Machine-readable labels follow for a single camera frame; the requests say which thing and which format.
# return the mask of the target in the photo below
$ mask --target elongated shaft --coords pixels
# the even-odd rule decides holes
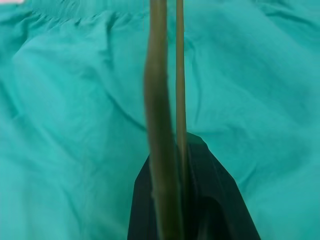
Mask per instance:
[[[184,31],[184,2],[176,0],[176,141],[180,152],[182,199],[186,218],[189,206],[189,162],[187,155]]]
[[[167,86],[167,2],[150,0],[150,33],[144,70],[144,105],[150,172],[160,240],[184,240],[181,189],[174,154]]]

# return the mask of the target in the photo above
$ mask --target teal fabric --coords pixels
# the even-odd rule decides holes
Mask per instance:
[[[175,4],[168,1],[175,118]],[[0,5],[0,239],[125,240],[148,1]],[[320,2],[185,0],[188,131],[263,240],[320,239]]]

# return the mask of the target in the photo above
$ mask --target thin rod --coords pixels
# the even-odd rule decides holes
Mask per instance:
[[[167,51],[167,1],[150,0],[144,106],[150,147],[152,195],[159,239],[184,240],[181,189],[167,86]]]
[[[180,152],[182,200],[184,218],[186,218],[189,205],[189,164],[187,155],[184,31],[184,1],[176,0],[176,141]]]

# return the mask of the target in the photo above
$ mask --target thin stick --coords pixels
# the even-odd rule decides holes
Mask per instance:
[[[160,240],[184,240],[181,189],[167,86],[167,48],[167,2],[150,0],[144,105],[157,229]]]
[[[184,218],[188,221],[186,218],[189,205],[189,164],[187,155],[184,31],[184,1],[176,0],[176,141],[181,159]]]

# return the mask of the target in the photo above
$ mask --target black plastic holder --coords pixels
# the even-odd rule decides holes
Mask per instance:
[[[198,136],[187,134],[189,240],[260,240],[232,176]],[[127,240],[158,240],[149,157],[134,183]]]

